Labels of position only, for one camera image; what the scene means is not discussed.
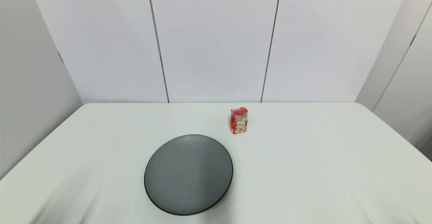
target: wall panel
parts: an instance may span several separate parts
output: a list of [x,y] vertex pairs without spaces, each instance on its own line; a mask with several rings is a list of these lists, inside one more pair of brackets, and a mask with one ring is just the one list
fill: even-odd
[[416,147],[432,133],[432,11],[373,112]]
[[0,0],[0,179],[82,106],[35,0]]
[[152,0],[171,102],[261,100],[277,0]]
[[84,103],[166,102],[149,0],[36,0]]
[[373,110],[390,83],[432,0],[403,0],[357,103]]
[[355,101],[401,1],[279,0],[263,101]]

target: vertical line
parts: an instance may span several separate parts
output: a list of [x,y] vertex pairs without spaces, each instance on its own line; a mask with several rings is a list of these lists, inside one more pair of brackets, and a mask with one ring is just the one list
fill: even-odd
[[266,86],[266,78],[267,78],[267,69],[269,67],[269,60],[270,60],[270,52],[271,52],[271,44],[273,43],[273,34],[274,34],[274,27],[276,24],[276,16],[277,16],[277,9],[279,7],[279,0],[277,0],[277,4],[276,4],[276,12],[274,14],[274,22],[273,22],[273,30],[271,32],[271,40],[270,40],[270,48],[269,48],[269,55],[267,57],[267,66],[266,66],[266,73],[264,75],[264,83],[263,83],[263,91],[261,93],[261,103],[263,102],[263,96],[264,96],[264,87]]
[[[414,35],[413,38],[415,38],[415,37],[417,36],[417,33],[418,33],[418,31],[420,30],[420,28],[422,27],[423,22],[425,21],[426,16],[428,15],[429,10],[431,9],[431,6],[432,6],[432,1],[431,1],[431,3],[429,4],[428,10],[426,10],[426,14],[424,15],[424,17],[423,17],[423,19],[422,19],[422,21],[421,21],[419,27],[417,28],[417,31],[415,32],[415,35]],[[399,67],[400,67],[401,64],[402,64],[402,61],[404,61],[405,56],[406,56],[406,54],[408,53],[408,51],[409,51],[409,49],[410,49],[410,47],[411,47],[411,44],[410,44],[410,45],[408,46],[408,48],[406,49],[406,52],[404,53],[404,56],[403,56],[402,59],[401,59],[401,62],[399,62],[398,67],[396,67],[395,72],[394,72],[393,75],[391,76],[390,81],[388,81],[388,84],[387,84],[387,86],[384,88],[384,91],[381,93],[381,96],[379,97],[379,99],[378,99],[378,101],[376,102],[374,108],[372,109],[372,112],[375,110],[375,108],[377,107],[379,101],[381,100],[382,96],[384,95],[385,91],[387,90],[388,86],[389,86],[390,83],[392,82],[394,76],[396,75],[396,73],[397,73]]]
[[57,52],[58,56],[60,57],[61,62],[64,64],[63,58],[60,55],[60,52]]
[[148,0],[150,1],[150,9],[152,11],[152,17],[153,17],[153,25],[155,27],[155,34],[156,34],[156,41],[158,43],[158,50],[159,50],[159,58],[161,60],[161,67],[162,67],[162,76],[163,76],[163,82],[165,84],[165,91],[166,91],[166,99],[168,100],[169,103],[169,96],[168,96],[168,87],[166,86],[166,79],[165,79],[165,71],[163,69],[163,63],[162,63],[162,54],[161,54],[161,47],[159,45],[159,36],[158,36],[158,31],[156,29],[156,20],[155,20],[155,13],[153,12],[153,3],[152,0]]

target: red juice box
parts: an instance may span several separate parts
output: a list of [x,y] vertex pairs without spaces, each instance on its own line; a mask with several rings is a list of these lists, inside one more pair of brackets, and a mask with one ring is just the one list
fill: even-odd
[[247,109],[244,107],[231,110],[231,130],[233,134],[246,132]]

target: gray plate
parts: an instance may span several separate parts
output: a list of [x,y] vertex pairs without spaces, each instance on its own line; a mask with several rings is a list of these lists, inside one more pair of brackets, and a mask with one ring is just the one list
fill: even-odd
[[163,144],[150,158],[145,191],[160,209],[193,215],[215,205],[233,178],[233,162],[218,141],[204,135],[184,135]]

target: white backdrop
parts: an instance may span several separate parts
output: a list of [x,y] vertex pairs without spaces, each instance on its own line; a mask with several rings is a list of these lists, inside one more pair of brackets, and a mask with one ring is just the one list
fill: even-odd
[[0,179],[81,106],[36,1],[0,0]]
[[403,0],[356,102],[373,111],[417,33],[432,0]]
[[[277,0],[152,0],[172,102],[260,101]],[[280,0],[263,101],[355,101],[402,0]],[[84,101],[166,102],[149,0],[37,0]]]
[[166,102],[149,0],[36,0],[84,103]]
[[432,11],[373,112],[416,147],[432,133]]
[[279,0],[263,101],[355,101],[401,1]]

